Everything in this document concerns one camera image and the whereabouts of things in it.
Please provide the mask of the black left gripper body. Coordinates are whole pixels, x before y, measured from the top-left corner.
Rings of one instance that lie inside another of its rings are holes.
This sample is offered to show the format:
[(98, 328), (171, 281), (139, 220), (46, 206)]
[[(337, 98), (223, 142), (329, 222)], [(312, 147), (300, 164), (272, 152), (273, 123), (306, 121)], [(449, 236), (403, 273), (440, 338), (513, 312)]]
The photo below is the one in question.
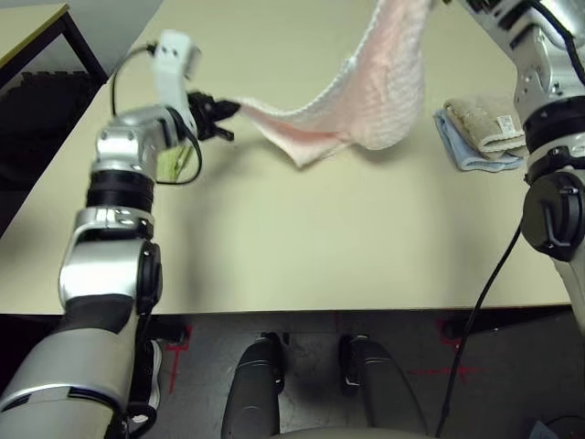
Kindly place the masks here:
[(218, 127), (213, 118), (215, 100), (209, 95), (200, 91), (193, 91), (187, 95), (189, 110), (196, 123), (197, 139), (208, 140), (218, 136)]

